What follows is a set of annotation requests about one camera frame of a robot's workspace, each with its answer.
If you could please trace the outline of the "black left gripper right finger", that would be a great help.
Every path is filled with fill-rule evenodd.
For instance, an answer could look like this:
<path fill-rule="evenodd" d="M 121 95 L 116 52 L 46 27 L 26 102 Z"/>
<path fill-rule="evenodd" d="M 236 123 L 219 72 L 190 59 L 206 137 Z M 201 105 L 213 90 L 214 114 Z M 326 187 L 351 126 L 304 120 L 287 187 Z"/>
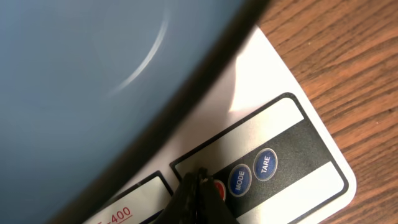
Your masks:
<path fill-rule="evenodd" d="M 224 204 L 215 186 L 214 178 L 207 174 L 205 168 L 198 170 L 197 178 L 197 223 L 238 224 L 237 219 Z"/>

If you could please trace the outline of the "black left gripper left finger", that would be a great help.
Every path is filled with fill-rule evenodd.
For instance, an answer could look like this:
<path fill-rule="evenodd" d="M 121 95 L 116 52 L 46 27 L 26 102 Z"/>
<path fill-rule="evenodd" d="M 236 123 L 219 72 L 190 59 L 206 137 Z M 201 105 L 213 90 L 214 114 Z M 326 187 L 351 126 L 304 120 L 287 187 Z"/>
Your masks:
<path fill-rule="evenodd" d="M 170 202 L 155 220 L 155 224 L 195 223 L 198 177 L 188 173 L 182 179 Z"/>

